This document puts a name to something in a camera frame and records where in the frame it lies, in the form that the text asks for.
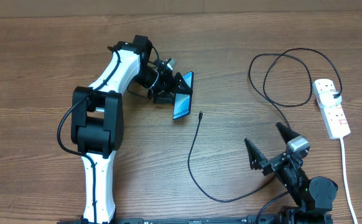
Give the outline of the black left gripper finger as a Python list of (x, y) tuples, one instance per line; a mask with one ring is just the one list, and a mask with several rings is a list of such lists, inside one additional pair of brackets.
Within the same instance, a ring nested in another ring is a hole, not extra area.
[(158, 104), (174, 104), (175, 97), (173, 95), (156, 95), (154, 103)]
[(183, 76), (177, 72), (174, 76), (175, 83), (172, 87), (172, 92), (176, 94), (189, 94), (189, 86), (187, 82), (183, 79)]

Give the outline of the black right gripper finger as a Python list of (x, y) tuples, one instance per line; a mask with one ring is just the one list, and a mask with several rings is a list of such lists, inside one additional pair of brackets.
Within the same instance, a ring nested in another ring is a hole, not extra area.
[(267, 158), (248, 138), (244, 139), (249, 154), (250, 168), (254, 170), (262, 169), (267, 162)]
[(279, 133), (281, 134), (282, 139), (287, 144), (289, 141), (293, 140), (294, 138), (297, 138), (300, 136), (299, 133), (291, 130), (287, 126), (283, 125), (282, 123), (278, 122), (276, 123), (276, 128), (278, 129)]

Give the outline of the blue Galaxy smartphone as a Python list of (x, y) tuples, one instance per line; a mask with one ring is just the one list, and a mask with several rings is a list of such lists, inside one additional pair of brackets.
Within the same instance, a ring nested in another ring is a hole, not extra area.
[(183, 79), (189, 86), (189, 94), (175, 94), (173, 119), (180, 119), (190, 114), (192, 107), (192, 92), (193, 92), (193, 76), (192, 71), (183, 75)]

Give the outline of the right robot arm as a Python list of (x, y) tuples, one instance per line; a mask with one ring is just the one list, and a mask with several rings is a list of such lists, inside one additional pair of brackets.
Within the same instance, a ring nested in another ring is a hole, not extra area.
[[(338, 190), (337, 184), (324, 176), (308, 178), (302, 169), (303, 158), (310, 150), (309, 141), (282, 123), (276, 127), (284, 142), (285, 151), (268, 159), (253, 144), (245, 139), (249, 154), (250, 168), (261, 170), (263, 175), (273, 174), (286, 188), (286, 191), (265, 204), (257, 215), (248, 215), (248, 223), (332, 223), (333, 201)], [(263, 212), (281, 197), (289, 194), (296, 206), (283, 206), (273, 215)]]

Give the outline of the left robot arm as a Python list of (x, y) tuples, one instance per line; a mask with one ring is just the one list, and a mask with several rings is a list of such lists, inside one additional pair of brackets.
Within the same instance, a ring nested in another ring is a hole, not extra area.
[(136, 35), (132, 42), (110, 46), (112, 59), (88, 87), (73, 92), (71, 140), (81, 154), (86, 182), (86, 205), (79, 223), (114, 223), (114, 159), (124, 136), (123, 95), (131, 82), (147, 89), (155, 103), (171, 103), (173, 118), (190, 114), (193, 72), (174, 72), (175, 61), (157, 58), (150, 66), (152, 42)]

